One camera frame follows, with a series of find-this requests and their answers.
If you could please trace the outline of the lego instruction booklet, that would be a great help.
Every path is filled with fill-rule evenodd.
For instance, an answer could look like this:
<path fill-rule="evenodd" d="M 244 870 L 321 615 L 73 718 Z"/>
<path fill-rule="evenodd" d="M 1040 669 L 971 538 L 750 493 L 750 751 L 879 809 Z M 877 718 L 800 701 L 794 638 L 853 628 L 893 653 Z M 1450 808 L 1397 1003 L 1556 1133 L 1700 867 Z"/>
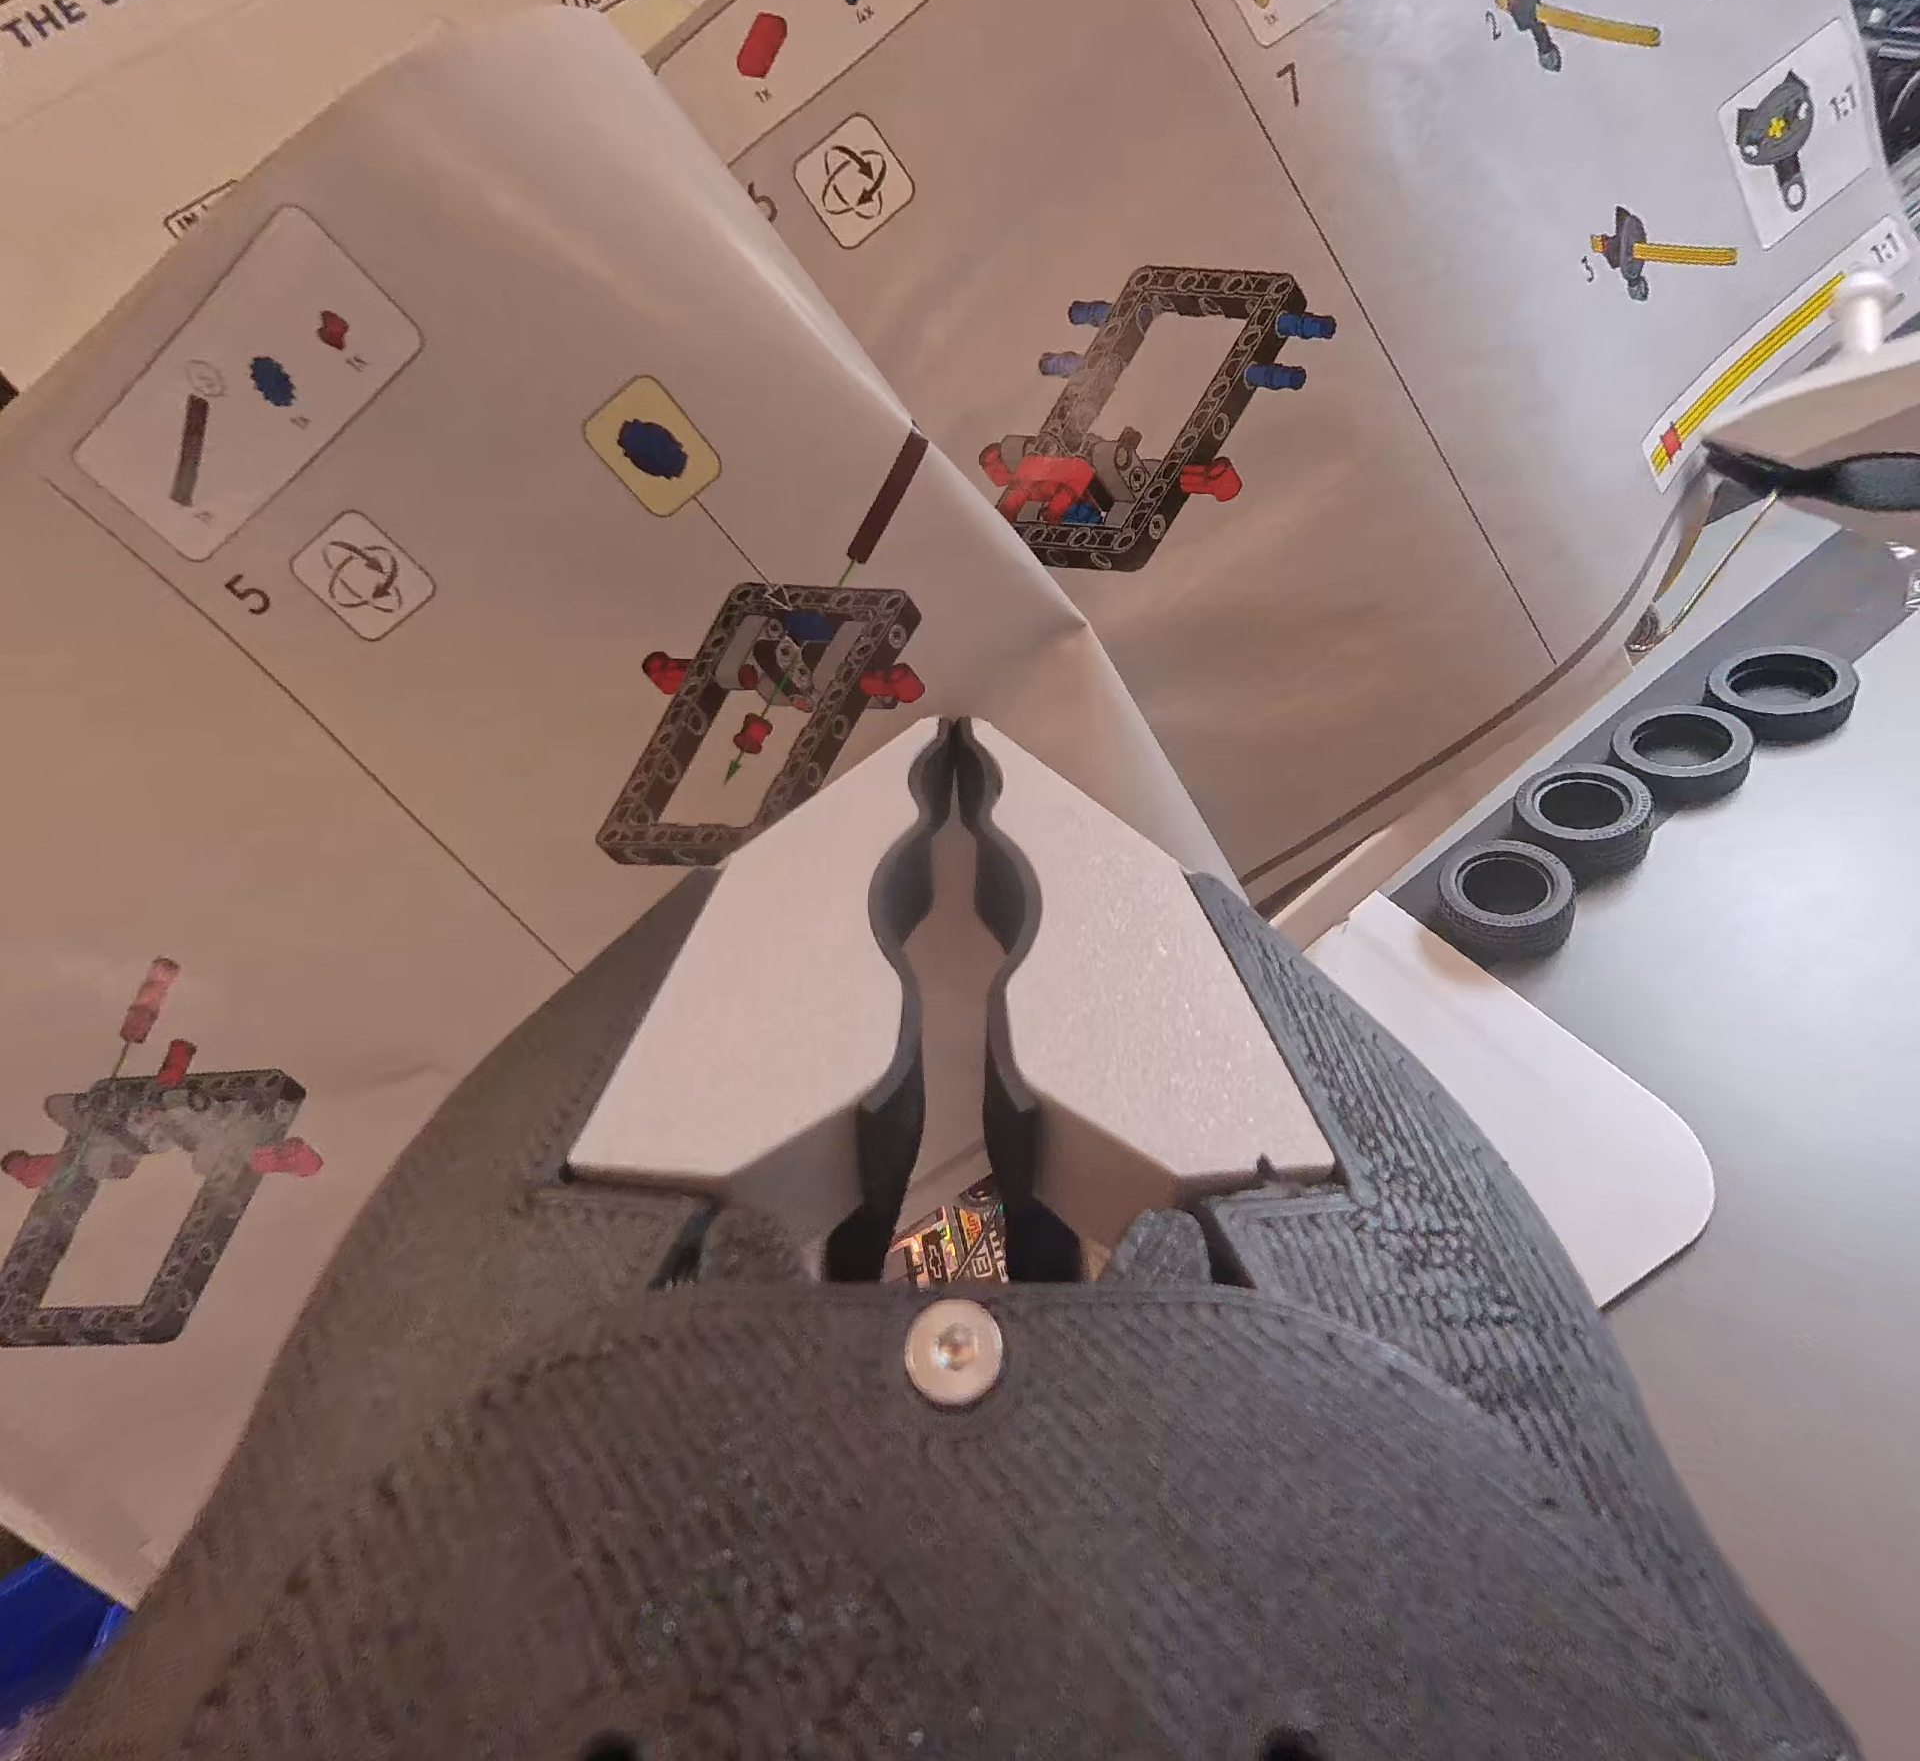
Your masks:
<path fill-rule="evenodd" d="M 1909 287 L 1851 0 L 439 26 L 3 385 L 3 1531 L 137 1601 L 693 865 L 980 713 L 1260 904 L 1543 731 Z"/>

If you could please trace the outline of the colourful sticker sheet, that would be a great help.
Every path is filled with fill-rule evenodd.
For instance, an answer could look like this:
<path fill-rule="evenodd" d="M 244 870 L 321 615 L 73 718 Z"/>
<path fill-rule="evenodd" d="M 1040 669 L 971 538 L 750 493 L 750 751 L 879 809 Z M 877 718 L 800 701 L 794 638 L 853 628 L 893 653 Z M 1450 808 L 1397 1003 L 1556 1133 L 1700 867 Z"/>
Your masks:
<path fill-rule="evenodd" d="M 921 1291 L 1006 1283 L 1005 1208 L 995 1182 L 985 1177 L 930 1216 L 899 1228 L 884 1279 Z"/>

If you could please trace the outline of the blue plastic bin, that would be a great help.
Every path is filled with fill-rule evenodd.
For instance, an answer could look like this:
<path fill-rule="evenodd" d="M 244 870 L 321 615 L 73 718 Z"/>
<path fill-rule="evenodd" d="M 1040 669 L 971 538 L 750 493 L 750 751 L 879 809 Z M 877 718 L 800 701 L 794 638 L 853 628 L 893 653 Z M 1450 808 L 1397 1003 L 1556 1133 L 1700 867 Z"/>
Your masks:
<path fill-rule="evenodd" d="M 3 1750 L 124 1630 L 130 1610 L 35 1555 L 1 1580 Z"/>

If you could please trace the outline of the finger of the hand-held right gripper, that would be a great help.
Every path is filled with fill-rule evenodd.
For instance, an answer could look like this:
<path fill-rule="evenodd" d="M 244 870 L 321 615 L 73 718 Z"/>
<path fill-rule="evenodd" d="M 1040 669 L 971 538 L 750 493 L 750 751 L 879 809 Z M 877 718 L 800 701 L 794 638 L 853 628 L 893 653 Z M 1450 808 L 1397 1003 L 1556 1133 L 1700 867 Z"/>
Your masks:
<path fill-rule="evenodd" d="M 1918 353 L 1838 356 L 1700 444 L 1710 470 L 1806 510 L 1918 508 Z"/>

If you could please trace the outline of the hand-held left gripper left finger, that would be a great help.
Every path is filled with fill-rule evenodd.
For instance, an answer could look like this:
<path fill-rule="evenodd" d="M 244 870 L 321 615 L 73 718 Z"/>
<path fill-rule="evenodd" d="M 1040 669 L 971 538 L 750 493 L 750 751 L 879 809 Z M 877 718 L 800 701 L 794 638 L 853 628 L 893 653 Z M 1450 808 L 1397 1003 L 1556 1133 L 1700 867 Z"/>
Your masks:
<path fill-rule="evenodd" d="M 750 1208 L 879 1279 L 925 1122 L 906 944 L 934 899 L 954 725 L 921 721 L 721 863 L 611 1072 L 574 1179 Z"/>

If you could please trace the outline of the black rubber lego tire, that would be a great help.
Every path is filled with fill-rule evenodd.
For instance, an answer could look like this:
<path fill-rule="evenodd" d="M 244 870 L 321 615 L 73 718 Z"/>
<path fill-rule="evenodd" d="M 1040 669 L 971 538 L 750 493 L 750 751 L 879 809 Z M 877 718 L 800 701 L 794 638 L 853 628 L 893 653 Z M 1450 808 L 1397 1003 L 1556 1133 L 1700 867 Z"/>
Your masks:
<path fill-rule="evenodd" d="M 1434 929 L 1469 959 L 1546 959 L 1566 942 L 1572 921 L 1570 867 L 1534 843 L 1462 847 L 1436 872 Z"/>
<path fill-rule="evenodd" d="M 1609 759 L 1649 793 L 1661 812 L 1690 812 L 1736 793 L 1754 755 L 1754 736 L 1738 716 L 1714 707 L 1674 705 L 1622 718 Z"/>
<path fill-rule="evenodd" d="M 1611 762 L 1543 768 L 1511 800 L 1515 837 L 1553 853 L 1576 885 L 1646 862 L 1655 822 L 1651 788 Z"/>
<path fill-rule="evenodd" d="M 1740 718 L 1754 740 L 1822 740 L 1848 725 L 1860 695 L 1853 663 L 1818 648 L 1767 643 L 1740 650 L 1711 669 L 1706 705 Z"/>

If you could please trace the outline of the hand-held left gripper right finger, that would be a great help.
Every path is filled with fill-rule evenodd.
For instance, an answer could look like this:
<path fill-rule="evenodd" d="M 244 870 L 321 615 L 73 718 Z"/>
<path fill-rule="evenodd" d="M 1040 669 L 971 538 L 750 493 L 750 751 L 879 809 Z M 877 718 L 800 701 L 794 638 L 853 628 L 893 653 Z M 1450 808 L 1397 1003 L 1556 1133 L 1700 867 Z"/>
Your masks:
<path fill-rule="evenodd" d="M 952 727 L 985 994 L 981 1139 L 1009 1278 L 1075 1283 L 1141 1214 L 1335 1153 L 1187 870 L 980 721 Z"/>

